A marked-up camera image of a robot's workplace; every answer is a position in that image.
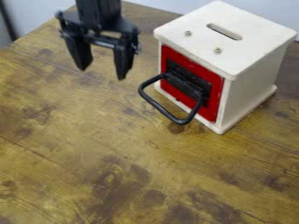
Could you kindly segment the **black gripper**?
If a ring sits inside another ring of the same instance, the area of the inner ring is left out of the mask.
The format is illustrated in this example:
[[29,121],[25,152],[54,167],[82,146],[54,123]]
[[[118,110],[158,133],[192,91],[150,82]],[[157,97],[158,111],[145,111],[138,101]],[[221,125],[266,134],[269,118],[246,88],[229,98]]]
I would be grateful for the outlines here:
[[116,48],[120,41],[126,47],[113,50],[116,77],[121,81],[132,68],[134,54],[140,52],[138,29],[122,18],[120,0],[76,0],[76,11],[58,11],[60,36],[80,71],[93,58],[90,44]]

